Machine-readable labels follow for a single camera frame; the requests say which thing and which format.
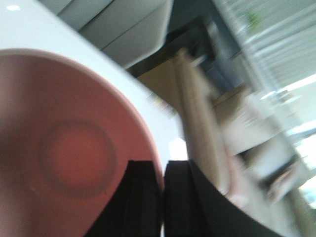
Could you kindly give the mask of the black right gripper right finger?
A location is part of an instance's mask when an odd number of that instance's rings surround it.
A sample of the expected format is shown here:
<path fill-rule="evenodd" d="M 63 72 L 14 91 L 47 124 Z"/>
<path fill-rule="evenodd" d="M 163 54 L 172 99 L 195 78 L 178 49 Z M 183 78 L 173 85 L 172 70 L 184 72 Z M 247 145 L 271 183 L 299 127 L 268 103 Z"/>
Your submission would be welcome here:
<path fill-rule="evenodd" d="M 164 175 L 166 237 L 277 237 L 232 204 L 192 160 L 169 161 Z"/>

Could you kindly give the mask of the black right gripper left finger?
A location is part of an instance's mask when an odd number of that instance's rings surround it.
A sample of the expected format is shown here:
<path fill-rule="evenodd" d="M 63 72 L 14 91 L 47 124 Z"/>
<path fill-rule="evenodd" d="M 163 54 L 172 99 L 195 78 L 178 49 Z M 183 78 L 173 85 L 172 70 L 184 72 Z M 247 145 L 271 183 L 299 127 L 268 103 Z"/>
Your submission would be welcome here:
<path fill-rule="evenodd" d="M 86 237 L 159 237 L 161 190 L 151 161 L 128 162 L 117 190 Z"/>

